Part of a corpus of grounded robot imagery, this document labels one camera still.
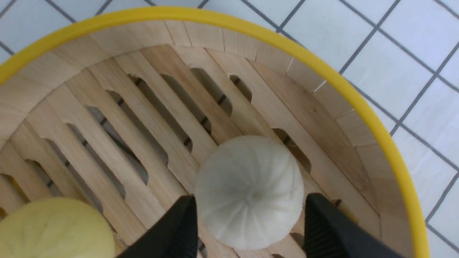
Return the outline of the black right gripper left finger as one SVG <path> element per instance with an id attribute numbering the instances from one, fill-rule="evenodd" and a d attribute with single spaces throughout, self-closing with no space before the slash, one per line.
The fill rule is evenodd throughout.
<path id="1" fill-rule="evenodd" d="M 197 206 L 193 195 L 181 196 L 147 232 L 119 258 L 196 258 Z"/>

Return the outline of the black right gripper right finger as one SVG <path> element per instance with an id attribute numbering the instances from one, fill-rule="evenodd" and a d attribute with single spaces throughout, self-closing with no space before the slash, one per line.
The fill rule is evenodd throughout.
<path id="1" fill-rule="evenodd" d="M 400 258 L 320 193 L 305 201 L 303 251 L 308 258 Z"/>

